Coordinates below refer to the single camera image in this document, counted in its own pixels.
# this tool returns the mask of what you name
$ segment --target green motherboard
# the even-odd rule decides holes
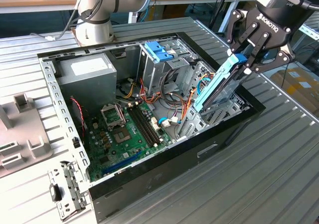
[[[88,130],[84,147],[91,162],[88,168],[91,181],[96,181],[171,144],[169,136],[162,128],[156,130],[152,126],[153,114],[146,103],[135,105],[134,108],[125,107],[122,113],[125,125],[118,125],[112,129],[108,129],[102,114],[85,120]],[[119,119],[116,111],[109,111],[105,117],[108,118],[108,122],[110,119]]]

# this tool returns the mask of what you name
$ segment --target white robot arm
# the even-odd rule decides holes
[[[76,22],[76,37],[82,45],[94,45],[113,40],[110,13],[139,12],[150,0],[77,0],[80,17]]]

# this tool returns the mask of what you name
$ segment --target ridged metal surface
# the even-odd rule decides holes
[[[219,63],[226,46],[190,18],[119,25],[119,40],[186,32]],[[18,92],[36,100],[55,156],[0,179],[0,210],[10,223],[59,223],[48,191],[47,169],[67,160],[36,53],[76,47],[71,33],[43,42],[20,37],[0,40],[0,104]],[[261,76],[245,87],[266,110],[235,142],[214,157],[110,217],[108,224],[312,223],[319,214],[319,126]],[[95,223],[87,208],[69,221]]]
[[[319,39],[319,12],[314,12],[311,17],[299,28],[305,35],[313,40]]]
[[[313,29],[314,31],[319,31],[319,12],[315,11],[311,17],[305,22],[307,27]]]

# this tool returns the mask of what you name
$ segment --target ram slot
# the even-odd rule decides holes
[[[147,132],[151,136],[151,138],[154,141],[154,143],[159,144],[160,143],[160,139],[158,138],[158,136],[155,133],[154,129],[151,127],[150,123],[148,122],[148,120],[145,118],[145,116],[143,115],[142,111],[138,107],[136,107],[136,114],[137,114],[137,116],[139,117],[140,120],[144,120],[143,125],[147,129]]]
[[[148,134],[145,131],[145,129],[143,128],[143,126],[141,125],[142,122],[137,118],[137,116],[134,114],[132,109],[128,109],[128,113],[129,113],[130,117],[132,118],[134,124],[137,126],[138,130],[141,132],[142,136],[146,140],[148,146],[153,147],[154,143],[152,142],[152,140],[148,136]]]

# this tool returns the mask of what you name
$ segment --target blue pcie slot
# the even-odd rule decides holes
[[[112,173],[113,171],[133,162],[134,160],[136,160],[139,157],[140,153],[141,152],[138,152],[138,153],[134,154],[132,157],[129,157],[129,158],[117,163],[117,164],[112,165],[111,167],[104,169],[103,174]]]

